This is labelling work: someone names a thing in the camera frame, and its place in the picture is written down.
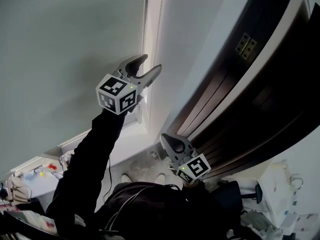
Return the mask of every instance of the box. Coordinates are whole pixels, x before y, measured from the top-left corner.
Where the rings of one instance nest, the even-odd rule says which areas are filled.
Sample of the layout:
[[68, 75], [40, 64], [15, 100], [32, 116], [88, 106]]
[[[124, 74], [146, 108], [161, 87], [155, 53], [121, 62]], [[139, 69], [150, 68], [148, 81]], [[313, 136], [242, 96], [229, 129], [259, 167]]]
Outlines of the box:
[[284, 218], [280, 228], [285, 236], [290, 236], [295, 230], [295, 225], [298, 219], [298, 214], [288, 213]]
[[107, 74], [95, 88], [99, 105], [120, 115], [137, 103], [137, 86]]

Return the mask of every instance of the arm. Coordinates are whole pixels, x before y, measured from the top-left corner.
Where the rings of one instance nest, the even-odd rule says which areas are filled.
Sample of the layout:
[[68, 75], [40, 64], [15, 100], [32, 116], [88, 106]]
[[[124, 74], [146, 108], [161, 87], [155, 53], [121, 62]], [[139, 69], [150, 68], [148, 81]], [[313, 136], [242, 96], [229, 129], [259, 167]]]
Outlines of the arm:
[[91, 131], [74, 150], [69, 168], [59, 180], [53, 201], [46, 211], [58, 230], [68, 230], [75, 222], [75, 214], [84, 221], [94, 214], [101, 180], [126, 114], [104, 111], [92, 121]]
[[209, 192], [206, 190], [205, 184], [199, 180], [192, 185], [183, 181], [182, 192], [185, 198], [194, 204], [207, 202], [209, 198]]

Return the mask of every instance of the wall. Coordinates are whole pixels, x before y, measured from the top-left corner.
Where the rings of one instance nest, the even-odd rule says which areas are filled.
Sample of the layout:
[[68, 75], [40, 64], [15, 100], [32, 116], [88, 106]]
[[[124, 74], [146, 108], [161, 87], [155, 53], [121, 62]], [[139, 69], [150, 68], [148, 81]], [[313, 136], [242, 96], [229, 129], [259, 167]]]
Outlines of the wall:
[[[304, 139], [280, 153], [274, 162], [287, 160], [291, 174], [300, 174], [303, 187], [297, 192], [297, 206], [292, 212], [298, 214], [320, 214], [320, 126]], [[320, 229], [320, 220], [311, 232], [300, 233], [301, 240], [308, 240]]]
[[142, 123], [133, 122], [125, 126], [110, 154], [111, 166], [136, 155], [151, 145], [153, 141]]
[[165, 132], [206, 77], [248, 0], [164, 0], [150, 135]]
[[91, 127], [95, 87], [140, 53], [143, 0], [0, 0], [0, 176]]

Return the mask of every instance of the shoe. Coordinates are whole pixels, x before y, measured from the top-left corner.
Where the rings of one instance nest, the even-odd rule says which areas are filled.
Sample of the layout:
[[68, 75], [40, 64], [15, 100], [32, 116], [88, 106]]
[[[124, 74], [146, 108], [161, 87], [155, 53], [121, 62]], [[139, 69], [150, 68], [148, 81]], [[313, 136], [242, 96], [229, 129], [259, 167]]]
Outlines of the shoe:
[[126, 183], [126, 182], [131, 183], [132, 179], [128, 175], [122, 174], [121, 175], [121, 183]]
[[161, 173], [158, 177], [156, 177], [154, 183], [159, 185], [165, 185], [166, 184], [166, 175]]

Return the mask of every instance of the fabric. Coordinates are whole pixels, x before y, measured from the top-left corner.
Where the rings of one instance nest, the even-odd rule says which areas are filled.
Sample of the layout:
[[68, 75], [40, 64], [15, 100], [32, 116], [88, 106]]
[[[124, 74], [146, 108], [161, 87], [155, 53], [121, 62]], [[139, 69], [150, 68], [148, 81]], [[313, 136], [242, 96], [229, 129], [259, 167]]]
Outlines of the fabric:
[[130, 182], [122, 182], [122, 183], [119, 183], [119, 184], [115, 185], [112, 193], [117, 192], [119, 189], [121, 189], [122, 187], [124, 187], [124, 186], [126, 186], [128, 184], [130, 184]]
[[[121, 185], [95, 213], [109, 155], [119, 138], [124, 119], [125, 113], [116, 115], [104, 111], [92, 121], [92, 130], [74, 150], [69, 168], [59, 180], [46, 216], [54, 219], [58, 233], [63, 237], [100, 239], [99, 229], [104, 230], [121, 206], [143, 190], [123, 207], [112, 230], [119, 231], [126, 240], [204, 239], [204, 235], [211, 233], [215, 215], [212, 214], [211, 222], [208, 216], [213, 209], [207, 205], [209, 195], [202, 182], [194, 188], [184, 187], [182, 191], [150, 182]], [[91, 175], [84, 173], [89, 164], [94, 165]], [[74, 225], [75, 215], [84, 220], [86, 227]], [[219, 228], [214, 235], [219, 235]]]
[[241, 225], [247, 227], [248, 225], [252, 225], [256, 230], [262, 231], [272, 227], [273, 230], [276, 229], [275, 226], [264, 216], [261, 212], [257, 212], [255, 210], [248, 211], [243, 213], [240, 216]]

